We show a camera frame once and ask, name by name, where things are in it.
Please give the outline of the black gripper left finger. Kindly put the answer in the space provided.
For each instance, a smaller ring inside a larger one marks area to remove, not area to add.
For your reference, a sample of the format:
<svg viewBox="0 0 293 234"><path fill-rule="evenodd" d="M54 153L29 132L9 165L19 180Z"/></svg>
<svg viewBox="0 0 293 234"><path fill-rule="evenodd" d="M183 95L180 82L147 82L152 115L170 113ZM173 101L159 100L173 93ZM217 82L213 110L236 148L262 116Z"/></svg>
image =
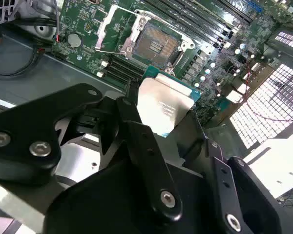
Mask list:
<svg viewBox="0 0 293 234"><path fill-rule="evenodd" d="M100 137L105 168L123 158L162 156L132 101L81 83L0 113L0 180L46 184L61 146L87 132Z"/></svg>

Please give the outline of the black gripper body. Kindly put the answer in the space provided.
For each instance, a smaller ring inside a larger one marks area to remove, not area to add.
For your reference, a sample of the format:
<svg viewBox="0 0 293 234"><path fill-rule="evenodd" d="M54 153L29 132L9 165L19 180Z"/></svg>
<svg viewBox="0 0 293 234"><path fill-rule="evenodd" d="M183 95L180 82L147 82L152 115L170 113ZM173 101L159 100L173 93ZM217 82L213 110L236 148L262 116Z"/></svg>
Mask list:
<svg viewBox="0 0 293 234"><path fill-rule="evenodd" d="M221 234L222 216L208 177L224 175L212 157L201 174L162 156L123 158L60 194L49 207L45 234Z"/></svg>

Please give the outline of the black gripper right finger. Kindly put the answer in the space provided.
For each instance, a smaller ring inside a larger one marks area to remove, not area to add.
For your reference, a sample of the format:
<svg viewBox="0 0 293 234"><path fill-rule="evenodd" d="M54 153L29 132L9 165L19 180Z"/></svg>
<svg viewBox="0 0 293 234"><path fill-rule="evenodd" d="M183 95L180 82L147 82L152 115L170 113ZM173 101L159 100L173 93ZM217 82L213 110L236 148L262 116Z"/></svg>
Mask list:
<svg viewBox="0 0 293 234"><path fill-rule="evenodd" d="M280 209L250 167L226 160L190 113L190 169L203 176L203 225L211 234L281 234Z"/></svg>

